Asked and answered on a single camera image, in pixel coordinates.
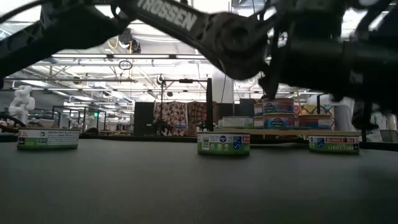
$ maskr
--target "ceiling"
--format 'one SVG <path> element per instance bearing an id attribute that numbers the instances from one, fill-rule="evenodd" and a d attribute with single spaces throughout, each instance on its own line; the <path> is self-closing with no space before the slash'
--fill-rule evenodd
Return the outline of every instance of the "ceiling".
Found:
<path id="1" fill-rule="evenodd" d="M 26 0 L 3 1 L 0 7 L 1 11 L 10 11 L 24 3 Z M 254 10 L 260 10 L 264 5 L 261 0 L 191 0 L 189 1 L 195 8 L 205 12 L 216 11 L 233 11 L 242 16 L 249 16 Z M 107 6 L 98 6 L 98 9 L 111 16 L 111 11 Z M 12 18 L 11 21 L 0 25 L 0 37 L 5 37 L 15 33 L 31 22 L 39 19 L 40 7 L 36 7 L 29 11 L 23 12 Z M 344 16 L 343 35 L 348 35 L 357 25 L 359 20 L 364 16 L 364 12 L 356 12 L 349 10 Z M 141 45 L 141 54 L 146 58 L 133 58 L 137 55 L 129 54 L 128 50 L 121 46 L 116 46 L 116 38 L 109 40 L 103 45 L 87 50 L 63 50 L 59 55 L 64 57 L 55 57 L 56 64 L 41 61 L 25 70 L 12 75 L 16 78 L 41 78 L 41 79 L 69 79 L 82 78 L 95 79 L 95 82 L 35 82 L 28 81 L 23 84 L 33 85 L 36 88 L 54 89 L 53 94 L 62 95 L 69 101 L 80 103 L 89 103 L 91 101 L 101 102 L 104 105 L 111 105 L 115 102 L 121 105 L 125 104 L 125 109 L 133 109 L 134 101 L 155 101 L 160 99 L 160 85 L 156 79 L 160 74 L 165 79 L 183 79 L 191 78 L 204 80 L 211 78 L 215 71 L 212 66 L 199 52 L 180 41 L 165 35 L 157 29 L 148 26 L 141 21 L 133 21 L 129 26 L 132 30 L 134 38 Z M 108 60 L 105 58 L 93 58 L 93 54 L 115 54 L 118 58 Z M 184 59 L 168 59 L 169 54 L 182 55 Z M 127 61 L 127 64 L 133 64 L 130 70 L 122 70 L 119 63 Z M 120 79 L 132 78 L 137 80 L 134 82 L 119 82 Z M 21 82 L 8 82 L 9 86 L 20 85 Z M 173 96 L 164 95 L 164 99 L 180 100 L 180 101 L 203 101 L 205 100 L 206 85 L 199 83 L 168 83 L 167 91 L 173 92 Z M 246 80 L 245 82 L 234 83 L 234 99 L 238 101 L 240 98 L 260 98 L 262 91 L 257 85 L 255 79 Z M 309 94 L 306 89 L 296 89 L 294 87 L 280 85 L 279 96 L 294 97 L 292 92 L 298 91 L 302 93 L 301 98 L 305 98 Z"/>

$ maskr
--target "green can label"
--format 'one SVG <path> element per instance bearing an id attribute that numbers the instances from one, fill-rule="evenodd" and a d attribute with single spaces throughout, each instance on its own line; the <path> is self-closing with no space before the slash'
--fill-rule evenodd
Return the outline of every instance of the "green can label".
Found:
<path id="1" fill-rule="evenodd" d="M 250 151 L 250 135 L 198 134 L 198 149 L 207 151 Z"/>
<path id="2" fill-rule="evenodd" d="M 78 130 L 19 130 L 18 146 L 48 148 L 78 145 Z"/>
<path id="3" fill-rule="evenodd" d="M 359 137 L 309 136 L 308 141 L 316 151 L 359 151 Z"/>

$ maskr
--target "wooden shelf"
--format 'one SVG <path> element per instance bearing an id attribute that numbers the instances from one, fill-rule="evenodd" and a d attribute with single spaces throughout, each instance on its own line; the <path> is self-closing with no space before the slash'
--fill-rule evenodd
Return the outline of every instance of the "wooden shelf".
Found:
<path id="1" fill-rule="evenodd" d="M 329 131 L 329 130 L 277 130 L 277 129 L 214 129 L 223 133 L 250 133 L 278 136 L 360 136 L 359 131 Z"/>

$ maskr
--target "gray table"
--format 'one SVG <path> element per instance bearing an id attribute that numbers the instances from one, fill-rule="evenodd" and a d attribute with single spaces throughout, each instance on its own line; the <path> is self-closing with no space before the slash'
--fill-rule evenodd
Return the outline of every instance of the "gray table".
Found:
<path id="1" fill-rule="evenodd" d="M 21 152 L 0 143 L 0 223 L 397 223 L 396 152 L 284 145 L 225 159 L 195 146 L 90 139 L 74 151 Z"/>

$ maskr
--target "table surface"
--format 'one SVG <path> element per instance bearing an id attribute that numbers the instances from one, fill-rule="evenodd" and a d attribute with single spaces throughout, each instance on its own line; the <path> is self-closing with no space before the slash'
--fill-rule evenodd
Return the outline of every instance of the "table surface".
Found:
<path id="1" fill-rule="evenodd" d="M 0 223 L 396 223 L 398 153 L 240 158 L 196 144 L 82 139 L 77 150 L 0 144 Z"/>

